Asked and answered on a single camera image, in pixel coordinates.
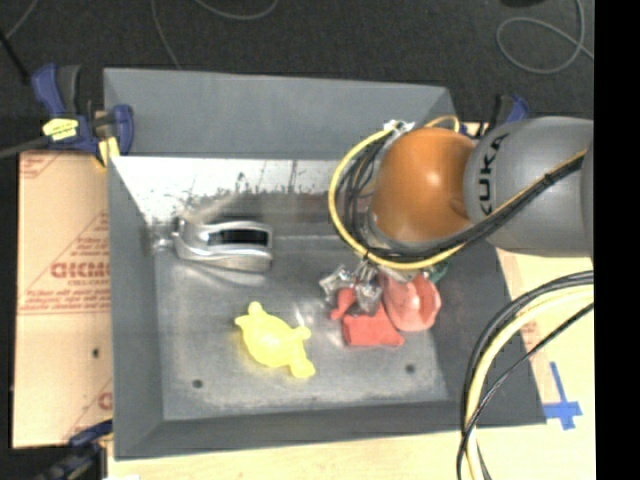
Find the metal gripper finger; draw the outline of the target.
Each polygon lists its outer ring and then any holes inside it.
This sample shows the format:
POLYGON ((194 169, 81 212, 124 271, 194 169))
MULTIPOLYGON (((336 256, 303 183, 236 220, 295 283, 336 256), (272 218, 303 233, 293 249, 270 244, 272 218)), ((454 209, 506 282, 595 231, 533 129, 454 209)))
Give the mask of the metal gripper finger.
POLYGON ((382 297, 382 288, 377 280, 362 281, 355 288, 356 305, 361 314, 375 314, 382 297))
POLYGON ((339 265, 332 273, 319 280, 319 286, 327 297, 333 297, 339 290, 354 285, 354 275, 345 265, 339 265))

